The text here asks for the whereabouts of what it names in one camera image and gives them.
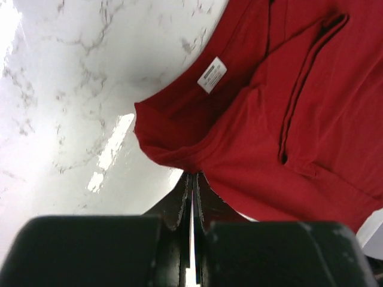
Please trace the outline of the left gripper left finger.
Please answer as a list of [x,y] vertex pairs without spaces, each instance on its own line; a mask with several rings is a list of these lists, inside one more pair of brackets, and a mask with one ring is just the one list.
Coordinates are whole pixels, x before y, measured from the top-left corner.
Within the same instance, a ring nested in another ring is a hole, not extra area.
[[190,268],[191,179],[192,175],[184,172],[175,187],[145,213],[162,220],[153,286],[186,286]]

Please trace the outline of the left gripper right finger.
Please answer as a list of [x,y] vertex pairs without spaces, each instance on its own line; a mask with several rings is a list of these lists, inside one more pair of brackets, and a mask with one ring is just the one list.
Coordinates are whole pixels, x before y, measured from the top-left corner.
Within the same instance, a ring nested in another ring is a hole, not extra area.
[[201,286],[256,286],[257,224],[226,204],[203,173],[193,175],[194,254]]

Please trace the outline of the dark red t shirt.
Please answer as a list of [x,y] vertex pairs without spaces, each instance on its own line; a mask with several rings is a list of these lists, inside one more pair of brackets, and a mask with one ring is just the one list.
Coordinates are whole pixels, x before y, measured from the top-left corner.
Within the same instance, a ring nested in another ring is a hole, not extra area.
[[257,221],[382,208],[382,2],[229,1],[204,51],[135,104],[158,164],[202,172]]

